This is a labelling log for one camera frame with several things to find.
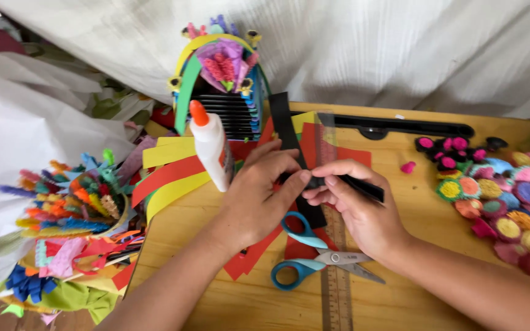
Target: glue bottle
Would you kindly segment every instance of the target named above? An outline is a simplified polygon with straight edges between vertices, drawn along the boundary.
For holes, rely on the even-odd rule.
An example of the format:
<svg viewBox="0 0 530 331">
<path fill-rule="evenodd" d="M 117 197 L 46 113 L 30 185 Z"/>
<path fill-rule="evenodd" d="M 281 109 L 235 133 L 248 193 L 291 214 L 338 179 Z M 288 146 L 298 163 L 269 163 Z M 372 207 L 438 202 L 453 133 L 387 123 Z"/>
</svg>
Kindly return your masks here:
<svg viewBox="0 0 530 331">
<path fill-rule="evenodd" d="M 209 114 L 197 100 L 190 102 L 190 129 L 195 152 L 220 192 L 226 192 L 234 177 L 234 158 L 225 128 L 217 114 Z"/>
</svg>

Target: blue scissors handle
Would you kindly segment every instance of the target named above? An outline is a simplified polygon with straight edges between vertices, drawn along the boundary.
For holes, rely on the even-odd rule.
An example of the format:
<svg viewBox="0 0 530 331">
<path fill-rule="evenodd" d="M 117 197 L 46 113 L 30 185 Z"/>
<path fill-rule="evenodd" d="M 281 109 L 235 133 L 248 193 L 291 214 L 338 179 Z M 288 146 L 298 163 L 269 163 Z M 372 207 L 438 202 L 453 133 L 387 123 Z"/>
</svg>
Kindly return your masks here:
<svg viewBox="0 0 530 331">
<path fill-rule="evenodd" d="M 290 284 L 282 284 L 277 280 L 277 273 L 279 270 L 285 268 L 285 267 L 293 267 L 298 271 L 298 279 L 296 279 L 294 282 Z M 291 259 L 291 260 L 285 260 L 283 262 L 278 263 L 273 269 L 271 270 L 271 281 L 280 290 L 283 291 L 291 291 L 298 287 L 298 285 L 306 278 L 306 276 L 312 275 L 313 273 L 317 272 L 318 270 L 323 269 L 326 267 L 326 263 L 314 261 L 314 260 L 308 260 L 308 259 Z"/>
<path fill-rule="evenodd" d="M 302 224 L 304 224 L 304 232 L 298 233 L 298 232 L 292 231 L 290 227 L 287 226 L 287 223 L 286 223 L 286 218 L 288 216 L 297 217 L 302 222 Z M 297 211 L 288 211 L 286 213 L 286 215 L 283 217 L 283 220 L 282 220 L 282 227 L 287 232 L 288 236 L 296 239 L 300 243 L 303 243 L 303 244 L 306 244 L 312 247 L 317 247 L 317 248 L 323 248 L 323 249 L 328 248 L 328 245 L 322 239 L 317 237 L 316 234 L 312 231 L 312 228 L 310 227 L 310 224 L 308 223 L 308 221 L 305 219 L 304 215 L 298 213 Z"/>
</svg>

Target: left hand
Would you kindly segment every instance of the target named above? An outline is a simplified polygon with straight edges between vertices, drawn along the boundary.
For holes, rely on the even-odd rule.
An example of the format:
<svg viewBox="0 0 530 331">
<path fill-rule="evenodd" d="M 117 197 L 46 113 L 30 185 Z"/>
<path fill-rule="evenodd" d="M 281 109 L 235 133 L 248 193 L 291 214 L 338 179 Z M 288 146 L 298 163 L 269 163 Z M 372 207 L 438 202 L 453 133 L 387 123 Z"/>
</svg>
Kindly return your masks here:
<svg viewBox="0 0 530 331">
<path fill-rule="evenodd" d="M 298 150 L 283 150 L 276 139 L 255 148 L 225 193 L 219 214 L 207 228 L 230 254 L 258 243 L 278 225 L 312 177 L 295 160 Z M 292 175 L 273 191 L 283 173 Z"/>
</svg>

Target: white fabric backdrop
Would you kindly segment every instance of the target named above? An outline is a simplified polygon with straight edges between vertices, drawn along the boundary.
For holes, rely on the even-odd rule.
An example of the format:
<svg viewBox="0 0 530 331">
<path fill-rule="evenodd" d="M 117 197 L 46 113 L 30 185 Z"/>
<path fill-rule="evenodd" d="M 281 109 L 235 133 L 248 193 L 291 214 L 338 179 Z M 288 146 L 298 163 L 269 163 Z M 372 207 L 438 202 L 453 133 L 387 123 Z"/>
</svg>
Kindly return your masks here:
<svg viewBox="0 0 530 331">
<path fill-rule="evenodd" d="M 530 118 L 530 0 L 0 0 L 0 10 L 158 100 L 188 22 L 263 34 L 293 101 Z"/>
</svg>

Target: wooden desk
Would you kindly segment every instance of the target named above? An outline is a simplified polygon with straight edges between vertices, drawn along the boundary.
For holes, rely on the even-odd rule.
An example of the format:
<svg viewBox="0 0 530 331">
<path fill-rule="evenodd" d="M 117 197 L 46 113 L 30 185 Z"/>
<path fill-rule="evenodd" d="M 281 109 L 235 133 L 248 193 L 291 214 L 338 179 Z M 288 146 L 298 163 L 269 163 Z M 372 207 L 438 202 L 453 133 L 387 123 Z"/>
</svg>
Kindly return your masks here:
<svg viewBox="0 0 530 331">
<path fill-rule="evenodd" d="M 332 109 L 337 114 L 394 118 L 399 114 L 410 120 L 465 123 L 476 136 L 472 145 L 488 136 L 505 139 L 511 147 L 530 139 L 530 121 L 485 116 L 462 116 L 435 112 L 405 111 L 292 102 L 295 111 Z M 439 199 L 436 167 L 415 151 L 415 135 L 391 132 L 387 138 L 371 141 L 354 129 L 338 129 L 340 146 L 373 153 L 373 169 L 386 176 L 402 222 L 414 236 L 468 256 L 505 265 L 494 255 L 492 245 L 476 238 L 471 223 L 450 204 Z M 400 166 L 415 161 L 412 174 Z M 153 222 L 141 257 L 129 285 L 136 288 L 181 249 L 218 211 L 222 194 L 212 182 L 175 201 L 160 212 L 162 222 Z M 200 300 L 187 322 L 187 330 L 321 330 L 320 277 L 312 275 L 293 291 L 276 289 L 270 280 L 271 268 L 282 260 L 286 234 L 269 246 L 249 275 L 233 282 L 224 270 Z M 349 248 L 357 250 L 352 238 Z M 385 279 L 381 285 L 351 277 L 353 324 L 362 330 L 476 330 L 473 321 L 377 262 L 365 267 Z"/>
</svg>

